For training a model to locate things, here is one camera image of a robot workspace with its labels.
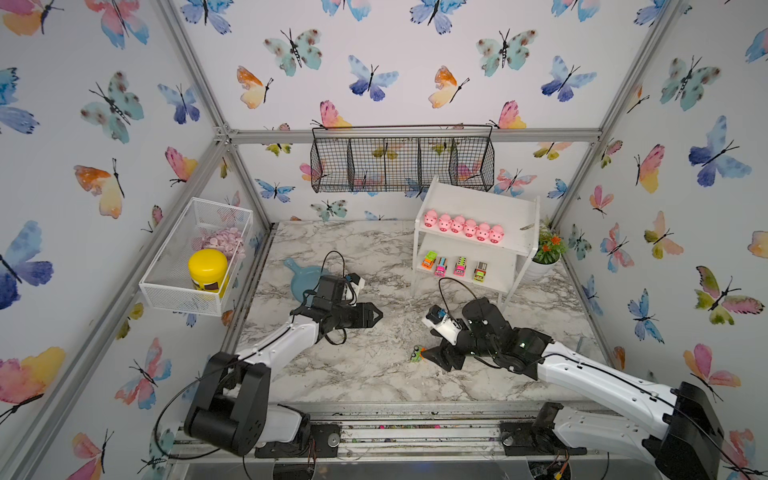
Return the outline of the orange green toy car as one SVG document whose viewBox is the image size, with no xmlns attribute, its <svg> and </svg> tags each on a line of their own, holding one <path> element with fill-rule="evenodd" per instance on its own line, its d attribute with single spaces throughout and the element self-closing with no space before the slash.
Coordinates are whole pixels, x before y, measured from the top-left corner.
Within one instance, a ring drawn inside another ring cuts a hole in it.
<svg viewBox="0 0 768 480">
<path fill-rule="evenodd" d="M 437 253 L 435 251 L 433 251 L 433 250 L 429 250 L 426 253 L 426 255 L 424 256 L 424 259 L 423 259 L 423 261 L 421 263 L 421 266 L 424 269 L 431 270 L 434 267 L 434 265 L 435 265 L 435 263 L 437 261 L 437 258 L 438 258 Z"/>
</svg>

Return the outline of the pink teal toy bus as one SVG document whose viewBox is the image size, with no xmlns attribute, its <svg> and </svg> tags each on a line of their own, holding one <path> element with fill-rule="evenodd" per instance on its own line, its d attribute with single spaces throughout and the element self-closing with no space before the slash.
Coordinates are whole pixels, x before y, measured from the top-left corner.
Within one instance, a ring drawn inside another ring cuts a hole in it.
<svg viewBox="0 0 768 480">
<path fill-rule="evenodd" d="M 434 275 L 444 277 L 447 274 L 447 258 L 439 257 L 435 262 Z"/>
</svg>

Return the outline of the pink pig toy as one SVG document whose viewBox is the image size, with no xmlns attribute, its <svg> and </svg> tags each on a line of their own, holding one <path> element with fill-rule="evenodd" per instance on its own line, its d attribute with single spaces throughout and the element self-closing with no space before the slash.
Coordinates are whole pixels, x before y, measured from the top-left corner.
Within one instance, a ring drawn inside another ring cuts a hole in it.
<svg viewBox="0 0 768 480">
<path fill-rule="evenodd" d="M 438 223 L 439 216 L 435 210 L 428 210 L 423 217 L 423 226 L 425 228 L 433 228 Z"/>
<path fill-rule="evenodd" d="M 450 231 L 454 234 L 461 234 L 464 230 L 465 223 L 466 219 L 463 216 L 457 215 L 453 217 L 450 225 Z"/>
<path fill-rule="evenodd" d="M 475 220 L 468 219 L 464 223 L 463 234 L 467 238 L 474 238 L 477 232 L 477 223 Z"/>
<path fill-rule="evenodd" d="M 453 219 L 449 214 L 442 214 L 438 218 L 437 227 L 441 232 L 449 232 L 451 230 Z"/>
<path fill-rule="evenodd" d="M 476 228 L 475 238 L 480 242 L 487 241 L 490 236 L 490 229 L 491 227 L 487 223 L 479 224 Z"/>
</svg>

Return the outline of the pink toy car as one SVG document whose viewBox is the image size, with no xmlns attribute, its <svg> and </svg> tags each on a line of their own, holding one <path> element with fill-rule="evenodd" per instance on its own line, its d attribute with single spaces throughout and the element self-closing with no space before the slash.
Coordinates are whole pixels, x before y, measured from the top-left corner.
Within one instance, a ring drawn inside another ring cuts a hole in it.
<svg viewBox="0 0 768 480">
<path fill-rule="evenodd" d="M 453 274 L 457 277 L 464 277 L 467 270 L 467 258 L 459 256 L 456 260 Z"/>
</svg>

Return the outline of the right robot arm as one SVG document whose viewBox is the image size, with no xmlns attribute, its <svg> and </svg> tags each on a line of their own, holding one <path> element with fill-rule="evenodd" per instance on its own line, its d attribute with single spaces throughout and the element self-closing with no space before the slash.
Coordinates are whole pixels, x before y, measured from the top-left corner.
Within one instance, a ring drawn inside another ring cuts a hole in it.
<svg viewBox="0 0 768 480">
<path fill-rule="evenodd" d="M 723 430 L 700 387 L 671 387 L 594 363 L 545 333 L 511 326 L 487 298 L 467 303 L 461 318 L 434 305 L 422 322 L 441 339 L 423 356 L 447 372 L 469 357 L 489 358 L 499 369 L 572 390 L 608 410 L 548 402 L 537 417 L 536 439 L 644 461 L 667 479 L 718 477 Z"/>
</svg>

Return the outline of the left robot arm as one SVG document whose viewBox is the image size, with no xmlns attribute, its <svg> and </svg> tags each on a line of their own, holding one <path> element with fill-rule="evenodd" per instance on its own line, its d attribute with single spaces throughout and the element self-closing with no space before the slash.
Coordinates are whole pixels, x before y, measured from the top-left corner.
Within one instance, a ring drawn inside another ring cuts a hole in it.
<svg viewBox="0 0 768 480">
<path fill-rule="evenodd" d="M 236 354 L 213 355 L 200 377 L 184 433 L 237 456 L 259 445 L 308 448 L 310 417 L 270 400 L 272 377 L 332 331 L 374 327 L 383 313 L 358 300 L 364 286 L 356 273 L 323 275 L 315 289 L 304 292 L 287 322 L 264 340 Z"/>
</svg>

